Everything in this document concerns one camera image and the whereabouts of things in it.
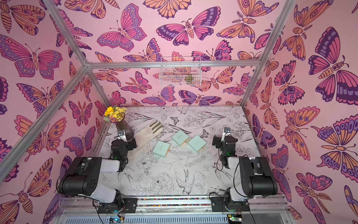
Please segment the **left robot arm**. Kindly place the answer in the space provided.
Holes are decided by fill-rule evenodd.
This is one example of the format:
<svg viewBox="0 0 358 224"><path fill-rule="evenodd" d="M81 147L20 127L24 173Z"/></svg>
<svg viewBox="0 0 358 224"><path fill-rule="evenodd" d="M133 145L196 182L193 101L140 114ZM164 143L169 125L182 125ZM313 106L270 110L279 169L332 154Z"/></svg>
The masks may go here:
<svg viewBox="0 0 358 224"><path fill-rule="evenodd" d="M119 213L125 202L118 189L109 188L99 182L100 174L121 173L129 162L128 152L135 149L135 138L124 141L117 138L111 144L111 157L76 157L60 177L56 190L64 196L82 196L99 203L105 212Z"/></svg>

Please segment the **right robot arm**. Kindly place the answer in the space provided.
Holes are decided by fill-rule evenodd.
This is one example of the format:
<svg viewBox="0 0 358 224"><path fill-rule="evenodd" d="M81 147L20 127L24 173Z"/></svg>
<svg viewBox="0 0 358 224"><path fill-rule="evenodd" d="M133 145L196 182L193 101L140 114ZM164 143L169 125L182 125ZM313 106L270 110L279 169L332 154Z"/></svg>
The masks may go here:
<svg viewBox="0 0 358 224"><path fill-rule="evenodd" d="M236 143L238 139L224 134L222 137L214 136L212 145L219 151L219 162L223 169L232 169L233 186L229 187L223 195L216 192L212 202L213 210L224 207L225 210L238 212L249 211L248 200L254 197L275 196L278 186L274 181L273 172L267 159L263 157L238 156L236 154Z"/></svg>

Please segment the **mint jewelry box right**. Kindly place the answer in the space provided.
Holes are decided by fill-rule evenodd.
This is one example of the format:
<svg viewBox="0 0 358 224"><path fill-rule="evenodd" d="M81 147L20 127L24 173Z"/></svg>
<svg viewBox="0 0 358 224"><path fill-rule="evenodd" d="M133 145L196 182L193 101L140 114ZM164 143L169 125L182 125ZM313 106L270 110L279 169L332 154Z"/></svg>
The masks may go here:
<svg viewBox="0 0 358 224"><path fill-rule="evenodd" d="M196 135L188 142L188 147L198 153L206 144L199 135Z"/></svg>

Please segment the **glass vase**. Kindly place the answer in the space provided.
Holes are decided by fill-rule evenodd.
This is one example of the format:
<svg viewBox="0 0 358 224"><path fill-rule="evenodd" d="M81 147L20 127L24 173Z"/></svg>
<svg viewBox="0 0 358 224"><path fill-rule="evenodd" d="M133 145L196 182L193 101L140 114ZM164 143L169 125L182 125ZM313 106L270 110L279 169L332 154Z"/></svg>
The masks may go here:
<svg viewBox="0 0 358 224"><path fill-rule="evenodd" d="M118 131L123 130L127 140L130 140L134 137L134 130L130 127L125 119L115 123Z"/></svg>

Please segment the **beige garden glove far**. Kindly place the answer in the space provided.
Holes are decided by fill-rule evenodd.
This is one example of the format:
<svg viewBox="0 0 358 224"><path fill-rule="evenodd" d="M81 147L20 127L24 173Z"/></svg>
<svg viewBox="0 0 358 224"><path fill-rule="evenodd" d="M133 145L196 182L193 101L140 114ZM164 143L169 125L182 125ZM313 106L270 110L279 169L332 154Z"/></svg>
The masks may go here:
<svg viewBox="0 0 358 224"><path fill-rule="evenodd" d="M159 121L154 121L152 124L145 126L134 134L137 147L141 147L155 138L163 131L163 124Z"/></svg>

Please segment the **yellow flower bouquet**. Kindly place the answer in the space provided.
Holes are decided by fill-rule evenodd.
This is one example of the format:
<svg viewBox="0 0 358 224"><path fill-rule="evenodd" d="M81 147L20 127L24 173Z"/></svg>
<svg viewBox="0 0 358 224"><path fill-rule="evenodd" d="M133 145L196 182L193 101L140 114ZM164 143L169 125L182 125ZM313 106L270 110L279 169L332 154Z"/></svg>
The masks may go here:
<svg viewBox="0 0 358 224"><path fill-rule="evenodd" d="M118 123L125 119L126 112L127 112L126 108L121 108L118 106L110 106L104 112L103 119L111 123Z"/></svg>

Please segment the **green fruit in basket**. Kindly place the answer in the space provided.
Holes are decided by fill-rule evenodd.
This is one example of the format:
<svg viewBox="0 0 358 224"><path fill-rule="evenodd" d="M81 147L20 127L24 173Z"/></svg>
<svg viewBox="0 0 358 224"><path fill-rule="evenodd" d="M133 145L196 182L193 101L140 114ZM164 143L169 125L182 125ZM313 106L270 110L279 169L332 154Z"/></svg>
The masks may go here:
<svg viewBox="0 0 358 224"><path fill-rule="evenodd" d="M185 81L187 85L193 85L195 83L195 76L192 74L186 75Z"/></svg>

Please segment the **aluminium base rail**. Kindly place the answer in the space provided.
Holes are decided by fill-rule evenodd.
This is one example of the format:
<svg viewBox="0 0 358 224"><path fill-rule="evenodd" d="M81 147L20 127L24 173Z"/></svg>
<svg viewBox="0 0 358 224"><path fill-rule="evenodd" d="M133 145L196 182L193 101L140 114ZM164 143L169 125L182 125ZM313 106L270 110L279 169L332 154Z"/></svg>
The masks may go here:
<svg viewBox="0 0 358 224"><path fill-rule="evenodd" d="M155 213L212 213L212 212L232 212L241 210L243 212L281 212L288 209L288 203L283 196L261 197L257 196L247 201L226 202L222 195L197 195L197 196L165 196L165 197L135 197L124 196L124 210L119 214L138 214L149 215ZM62 200L62 204L56 213L64 215L81 214L108 214L113 212L102 208L98 203L82 197L67 197Z"/></svg>

